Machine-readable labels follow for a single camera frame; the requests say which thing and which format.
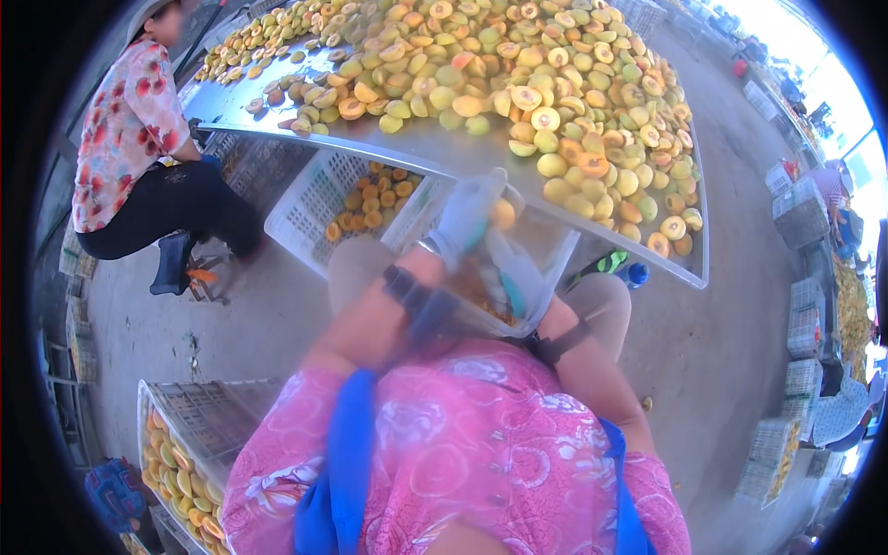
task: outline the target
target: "blue bottle cap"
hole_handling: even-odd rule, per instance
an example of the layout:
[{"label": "blue bottle cap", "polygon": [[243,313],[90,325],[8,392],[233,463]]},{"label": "blue bottle cap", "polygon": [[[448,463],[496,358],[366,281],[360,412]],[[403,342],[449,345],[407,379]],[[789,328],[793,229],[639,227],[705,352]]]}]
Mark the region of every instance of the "blue bottle cap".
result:
[{"label": "blue bottle cap", "polygon": [[636,262],[632,266],[629,266],[629,279],[632,280],[633,283],[637,283],[641,285],[645,281],[647,281],[647,277],[650,275],[651,271],[647,268],[647,265],[644,265],[640,262]]}]

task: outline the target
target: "leg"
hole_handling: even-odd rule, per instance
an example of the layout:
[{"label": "leg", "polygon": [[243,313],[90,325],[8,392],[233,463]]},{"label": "leg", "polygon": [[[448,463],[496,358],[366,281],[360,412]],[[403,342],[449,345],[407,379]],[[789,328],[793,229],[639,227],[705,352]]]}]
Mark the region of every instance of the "leg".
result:
[{"label": "leg", "polygon": [[611,274],[589,274],[563,299],[577,316],[590,324],[592,335],[616,362],[632,312],[626,284]]},{"label": "leg", "polygon": [[333,314],[382,277],[385,268],[396,258],[383,243],[369,237],[353,237],[336,247],[327,265]]},{"label": "leg", "polygon": [[199,162],[148,171],[105,228],[78,238],[91,256],[114,260],[179,229],[214,234],[237,257],[249,255],[262,238],[256,212],[215,168]]}]

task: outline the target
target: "pink floral shirt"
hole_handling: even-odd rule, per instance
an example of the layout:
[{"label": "pink floral shirt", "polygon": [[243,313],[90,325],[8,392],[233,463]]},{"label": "pink floral shirt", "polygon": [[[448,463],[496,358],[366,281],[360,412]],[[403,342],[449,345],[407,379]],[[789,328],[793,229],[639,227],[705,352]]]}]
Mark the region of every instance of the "pink floral shirt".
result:
[{"label": "pink floral shirt", "polygon": [[[291,554],[296,505],[323,464],[342,381],[293,376],[237,458],[221,524],[238,555]],[[614,461],[598,419],[521,350],[466,341],[403,364],[377,386],[376,447],[362,552],[423,553],[454,518],[516,553],[614,552]],[[661,555],[690,553],[655,456],[628,453],[624,479]]]},{"label": "pink floral shirt", "polygon": [[189,140],[162,45],[142,40],[111,66],[83,122],[71,218],[78,233],[100,230],[158,158]]}]

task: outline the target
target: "sun hat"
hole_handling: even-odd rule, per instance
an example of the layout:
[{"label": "sun hat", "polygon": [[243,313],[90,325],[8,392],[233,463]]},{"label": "sun hat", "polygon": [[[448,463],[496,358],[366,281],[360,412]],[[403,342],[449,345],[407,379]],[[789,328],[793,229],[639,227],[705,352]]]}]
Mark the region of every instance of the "sun hat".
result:
[{"label": "sun hat", "polygon": [[175,1],[176,0],[147,0],[144,2],[136,11],[136,17],[132,18],[130,21],[130,26],[126,30],[126,43],[123,45],[123,49],[126,50],[127,47],[130,46],[132,39],[136,36],[136,33],[139,32],[139,29],[145,25],[146,21],[151,19],[151,17],[166,4]]}]

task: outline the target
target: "black pants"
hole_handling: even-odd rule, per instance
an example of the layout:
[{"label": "black pants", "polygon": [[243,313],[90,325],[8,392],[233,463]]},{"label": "black pants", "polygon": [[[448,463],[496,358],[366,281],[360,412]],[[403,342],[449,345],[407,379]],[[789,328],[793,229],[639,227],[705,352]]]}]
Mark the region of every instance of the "black pants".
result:
[{"label": "black pants", "polygon": [[77,238],[90,256],[115,260],[179,229],[215,235],[238,258],[252,253],[262,239],[256,211],[215,167],[200,162],[170,168],[156,163],[107,226]]}]

